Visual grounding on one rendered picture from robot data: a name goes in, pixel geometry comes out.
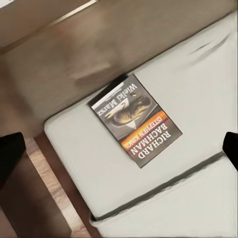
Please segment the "hardback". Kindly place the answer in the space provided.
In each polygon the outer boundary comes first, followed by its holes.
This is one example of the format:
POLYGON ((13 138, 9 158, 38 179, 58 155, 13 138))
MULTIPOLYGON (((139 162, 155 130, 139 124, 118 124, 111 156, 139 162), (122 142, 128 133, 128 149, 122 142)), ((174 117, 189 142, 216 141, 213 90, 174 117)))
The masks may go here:
POLYGON ((139 169, 182 135, 133 74, 93 104, 91 109, 139 169))

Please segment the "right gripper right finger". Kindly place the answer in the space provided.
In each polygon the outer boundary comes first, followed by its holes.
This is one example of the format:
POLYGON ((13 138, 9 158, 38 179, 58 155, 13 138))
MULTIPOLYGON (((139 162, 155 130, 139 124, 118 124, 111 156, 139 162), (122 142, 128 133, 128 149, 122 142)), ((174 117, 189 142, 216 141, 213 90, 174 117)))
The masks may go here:
POLYGON ((238 171, 238 134, 227 132, 223 141, 222 149, 232 165, 238 171))

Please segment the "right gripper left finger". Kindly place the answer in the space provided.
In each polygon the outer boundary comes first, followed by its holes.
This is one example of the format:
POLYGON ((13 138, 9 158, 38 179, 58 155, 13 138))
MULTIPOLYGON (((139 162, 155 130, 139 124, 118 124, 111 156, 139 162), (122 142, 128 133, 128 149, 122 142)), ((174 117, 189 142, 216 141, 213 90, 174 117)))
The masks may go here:
POLYGON ((0 137, 0 191, 26 151, 21 132, 0 137))

